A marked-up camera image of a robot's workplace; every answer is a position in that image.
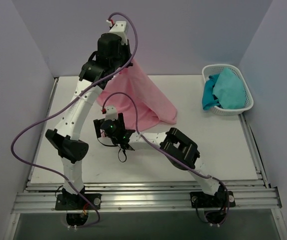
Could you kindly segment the pink t shirt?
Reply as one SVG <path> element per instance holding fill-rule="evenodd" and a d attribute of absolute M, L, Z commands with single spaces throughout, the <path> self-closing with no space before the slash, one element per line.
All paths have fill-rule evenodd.
<path fill-rule="evenodd" d="M 148 130 L 161 122 L 177 123 L 177 109 L 164 93 L 152 82 L 139 64 L 133 60 L 133 66 L 125 68 L 110 80 L 97 102 L 100 106 L 105 100 L 108 106 L 115 106 L 123 113 L 125 127 L 136 128 L 136 104 L 138 112 L 138 130 Z"/>

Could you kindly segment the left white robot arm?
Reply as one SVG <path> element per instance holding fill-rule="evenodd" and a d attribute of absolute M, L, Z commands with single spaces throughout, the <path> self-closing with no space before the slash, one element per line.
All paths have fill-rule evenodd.
<path fill-rule="evenodd" d="M 97 41 L 97 50 L 82 66 L 74 92 L 77 99 L 63 114 L 54 129 L 45 133 L 47 140 L 57 150 L 63 165 L 64 181 L 62 196 L 73 210 L 84 205 L 82 180 L 82 159 L 89 145 L 80 140 L 83 124 L 95 100 L 105 89 L 115 71 L 130 66 L 131 50 L 129 40 L 119 33 L 104 33 Z"/>

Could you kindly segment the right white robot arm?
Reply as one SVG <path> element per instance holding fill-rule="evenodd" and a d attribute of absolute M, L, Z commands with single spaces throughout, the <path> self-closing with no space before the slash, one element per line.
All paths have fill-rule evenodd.
<path fill-rule="evenodd" d="M 172 127 L 166 132 L 142 132 L 127 129 L 121 113 L 117 117 L 106 117 L 93 121 L 96 137 L 110 139 L 113 147 L 126 151 L 155 149 L 165 155 L 171 164 L 183 171 L 189 171 L 199 183 L 205 200 L 210 206 L 218 206 L 229 199 L 224 184 L 213 177 L 205 164 L 198 160 L 198 145 L 179 129 Z"/>

